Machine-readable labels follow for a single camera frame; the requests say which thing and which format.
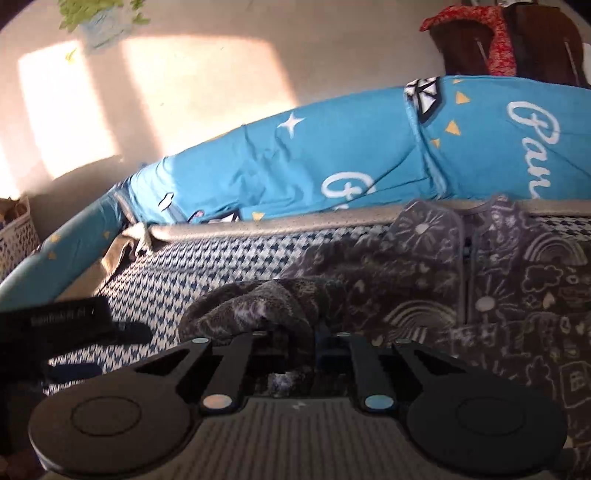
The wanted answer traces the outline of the dark wooden chair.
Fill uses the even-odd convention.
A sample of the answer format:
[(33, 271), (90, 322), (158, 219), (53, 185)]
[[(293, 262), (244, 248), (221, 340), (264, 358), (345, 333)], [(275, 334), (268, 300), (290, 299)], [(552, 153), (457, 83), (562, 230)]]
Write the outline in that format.
[(558, 7), (521, 2), (505, 7), (503, 15), (518, 77), (590, 88), (580, 33)]
[(432, 27), (430, 36), (442, 54), (447, 75), (489, 75), (493, 31), (476, 21), (455, 20)]

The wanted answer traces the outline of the lavender wall sticker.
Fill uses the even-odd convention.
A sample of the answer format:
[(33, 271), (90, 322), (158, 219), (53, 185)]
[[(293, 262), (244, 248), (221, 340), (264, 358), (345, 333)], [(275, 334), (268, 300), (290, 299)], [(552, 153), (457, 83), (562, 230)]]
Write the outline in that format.
[(87, 49), (115, 43), (135, 26), (148, 25), (142, 0), (59, 0), (59, 28), (68, 33), (79, 30)]

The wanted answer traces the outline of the red floral cloth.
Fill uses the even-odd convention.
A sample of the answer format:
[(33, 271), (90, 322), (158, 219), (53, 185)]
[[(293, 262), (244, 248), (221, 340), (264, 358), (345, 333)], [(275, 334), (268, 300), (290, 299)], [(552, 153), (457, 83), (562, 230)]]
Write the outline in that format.
[(425, 19), (447, 75), (515, 77), (517, 62), (501, 7), (452, 5)]

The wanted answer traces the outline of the blue cartoon print pillow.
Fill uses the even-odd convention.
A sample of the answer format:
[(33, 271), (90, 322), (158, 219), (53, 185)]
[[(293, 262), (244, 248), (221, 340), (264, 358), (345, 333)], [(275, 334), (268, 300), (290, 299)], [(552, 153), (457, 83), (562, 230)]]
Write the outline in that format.
[(8, 275), (1, 307), (54, 301), (135, 222), (259, 221), (494, 194), (589, 197), (588, 90), (432, 77), (243, 125), (114, 185)]

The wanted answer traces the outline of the houndstooth sofa cushion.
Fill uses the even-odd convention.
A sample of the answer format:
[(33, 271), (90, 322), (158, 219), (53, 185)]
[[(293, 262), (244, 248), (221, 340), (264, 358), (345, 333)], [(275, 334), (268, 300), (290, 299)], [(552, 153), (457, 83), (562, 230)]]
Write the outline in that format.
[[(542, 220), (528, 210), (523, 210), (555, 232), (577, 241), (586, 241), (590, 245), (588, 237), (565, 232), (554, 220)], [(95, 362), (103, 372), (110, 372), (169, 349), (184, 342), (178, 336), (179, 322), (188, 307), (205, 294), (231, 283), (276, 279), (297, 256), (312, 246), (346, 238), (355, 239), (366, 234), (381, 234), (393, 223), (259, 238), (180, 241), (162, 246), (144, 254), (100, 287), (100, 293), (108, 300), (115, 321), (146, 324), (152, 333), (150, 343), (131, 346), (93, 345), (63, 355), (61, 360), (65, 364)], [(335, 333), (328, 330), (315, 333), (311, 339), (311, 349), (301, 351), (294, 334), (283, 327), (263, 330), (283, 333), (294, 349), (295, 359), (287, 371), (267, 376), (266, 389), (258, 393), (279, 397), (322, 393), (317, 379), (315, 345), (318, 337)]]

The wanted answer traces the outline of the white laundry basket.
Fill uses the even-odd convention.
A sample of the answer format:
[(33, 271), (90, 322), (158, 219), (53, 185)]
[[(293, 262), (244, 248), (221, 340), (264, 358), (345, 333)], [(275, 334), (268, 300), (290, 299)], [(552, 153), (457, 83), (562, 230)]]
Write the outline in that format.
[(40, 246), (29, 199), (1, 200), (1, 280)]

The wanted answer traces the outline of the grey patterned fleece garment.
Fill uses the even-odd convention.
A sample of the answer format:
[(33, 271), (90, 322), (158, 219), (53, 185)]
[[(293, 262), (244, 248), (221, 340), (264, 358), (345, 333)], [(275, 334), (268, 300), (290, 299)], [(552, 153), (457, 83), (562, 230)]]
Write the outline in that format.
[(466, 211), (414, 201), (384, 233), (312, 246), (276, 279), (198, 298), (178, 336), (279, 326), (301, 351), (322, 330), (378, 347), (406, 337), (532, 387), (567, 414), (560, 476), (590, 475), (590, 245), (505, 197)]

